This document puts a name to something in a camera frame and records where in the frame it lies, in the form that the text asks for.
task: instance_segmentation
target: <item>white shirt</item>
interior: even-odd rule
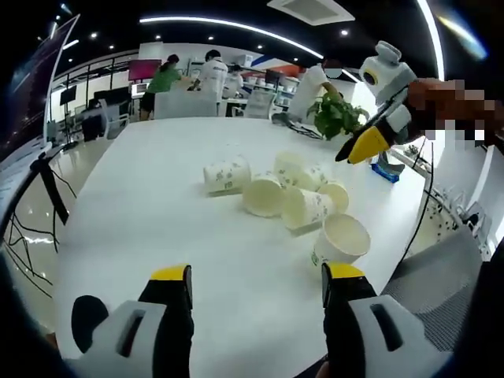
[[[239,73],[230,73],[224,84],[223,96],[234,98],[238,89],[243,87],[243,78]]]
[[[215,57],[207,61],[202,66],[202,72],[198,80],[201,82],[202,93],[215,99],[215,102],[221,102],[224,82],[228,76],[228,67],[222,62],[220,57]]]
[[[302,120],[306,119],[306,112],[315,102],[322,84],[328,82],[329,79],[320,64],[307,69],[298,85],[298,90],[291,101],[288,112]]]

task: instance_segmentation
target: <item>paper cup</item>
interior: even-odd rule
[[[295,230],[322,221],[335,212],[331,197],[297,187],[287,189],[282,207],[286,227]]]
[[[259,217],[279,215],[284,201],[284,189],[272,172],[254,176],[243,189],[245,209]]]
[[[329,182],[331,173],[321,165],[306,167],[297,175],[297,187],[307,191],[318,191],[322,185]]]
[[[298,175],[304,164],[301,156],[284,151],[276,155],[273,171],[284,187],[293,187],[298,183]]]
[[[209,165],[203,169],[206,190],[209,193],[243,188],[250,182],[250,166],[241,157]]]
[[[332,214],[325,218],[311,260],[320,268],[326,261],[351,264],[368,253],[371,238],[365,227],[350,215]]]
[[[322,185],[318,192],[331,197],[338,213],[347,211],[349,202],[348,193],[340,183],[330,182]]]

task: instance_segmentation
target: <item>blue object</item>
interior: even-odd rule
[[[371,164],[371,169],[378,173],[383,178],[387,179],[391,183],[397,183],[399,181],[399,176],[393,173],[386,172],[382,167],[378,165],[378,163]]]

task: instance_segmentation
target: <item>white tabletop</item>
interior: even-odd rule
[[[319,231],[296,236],[280,218],[246,213],[241,195],[210,198],[202,168],[242,154],[253,172],[293,150],[331,164],[350,194],[347,213],[371,235],[355,262],[380,293],[412,235],[424,178],[406,168],[392,184],[367,164],[333,163],[325,141],[266,120],[184,118],[130,124],[80,192],[59,254],[57,341],[72,339],[72,304],[99,297],[110,311],[138,298],[150,274],[192,265],[191,375],[292,377],[327,353],[321,280],[310,262]]]

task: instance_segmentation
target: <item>white chair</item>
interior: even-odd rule
[[[154,119],[216,117],[217,103],[201,92],[172,90],[156,94]]]
[[[275,97],[275,92],[253,91],[250,94],[249,101],[243,111],[243,116],[245,118],[260,118],[268,120]]]
[[[98,100],[102,108],[102,123],[105,125],[105,137],[115,139],[129,124],[129,114],[119,115],[119,106],[107,106],[104,99]]]

